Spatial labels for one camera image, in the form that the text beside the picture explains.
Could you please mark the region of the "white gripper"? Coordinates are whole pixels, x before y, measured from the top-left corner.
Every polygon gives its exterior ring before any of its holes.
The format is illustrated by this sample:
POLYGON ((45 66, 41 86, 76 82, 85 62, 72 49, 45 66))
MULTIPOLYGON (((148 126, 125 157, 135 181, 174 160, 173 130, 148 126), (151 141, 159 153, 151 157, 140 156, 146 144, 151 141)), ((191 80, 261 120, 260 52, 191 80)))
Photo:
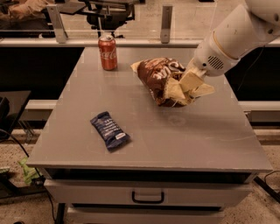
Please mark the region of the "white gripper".
POLYGON ((239 61, 224 52, 212 31, 195 49, 193 58, 186 67, 191 71, 181 77, 179 85, 183 92, 194 89, 192 91, 194 98, 210 95, 215 92, 214 87, 203 84, 204 81, 201 78, 223 75, 236 66, 239 61))

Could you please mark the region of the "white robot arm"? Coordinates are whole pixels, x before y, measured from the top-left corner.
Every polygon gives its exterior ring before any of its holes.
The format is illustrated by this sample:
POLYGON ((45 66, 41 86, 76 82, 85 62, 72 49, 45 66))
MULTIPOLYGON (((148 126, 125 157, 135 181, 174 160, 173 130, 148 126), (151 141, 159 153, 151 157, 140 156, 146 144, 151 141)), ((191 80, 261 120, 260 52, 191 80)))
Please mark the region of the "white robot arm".
POLYGON ((193 97, 210 93, 204 78, 220 76, 245 55, 279 37, 280 0, 244 0, 196 48, 179 85, 193 97))

